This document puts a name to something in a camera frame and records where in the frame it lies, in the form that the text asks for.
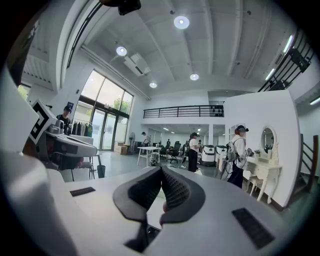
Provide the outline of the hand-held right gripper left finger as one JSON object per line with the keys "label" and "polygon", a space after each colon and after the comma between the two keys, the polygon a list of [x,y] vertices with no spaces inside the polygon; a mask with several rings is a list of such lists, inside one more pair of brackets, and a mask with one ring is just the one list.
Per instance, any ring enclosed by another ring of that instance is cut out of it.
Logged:
{"label": "hand-held right gripper left finger", "polygon": [[149,245],[147,211],[160,192],[162,177],[162,168],[156,166],[119,185],[113,192],[113,202],[123,217],[139,223],[135,238],[125,243],[127,247],[137,252],[143,252]]}

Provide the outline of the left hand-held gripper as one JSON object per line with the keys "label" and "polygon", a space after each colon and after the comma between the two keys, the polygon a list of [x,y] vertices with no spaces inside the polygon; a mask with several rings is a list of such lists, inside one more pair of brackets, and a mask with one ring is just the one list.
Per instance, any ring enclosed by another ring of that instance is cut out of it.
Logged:
{"label": "left hand-held gripper", "polygon": [[33,103],[32,109],[39,119],[24,145],[25,155],[56,170],[85,168],[84,158],[97,155],[98,150],[92,144],[64,134],[64,122],[57,119],[40,99]]}

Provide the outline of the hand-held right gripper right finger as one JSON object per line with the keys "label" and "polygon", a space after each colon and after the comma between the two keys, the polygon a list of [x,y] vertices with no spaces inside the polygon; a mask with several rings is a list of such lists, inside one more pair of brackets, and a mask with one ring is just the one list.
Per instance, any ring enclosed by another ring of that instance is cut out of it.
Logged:
{"label": "hand-held right gripper right finger", "polygon": [[164,166],[161,188],[165,195],[167,211],[160,224],[184,223],[191,219],[204,205],[204,189],[193,180]]}

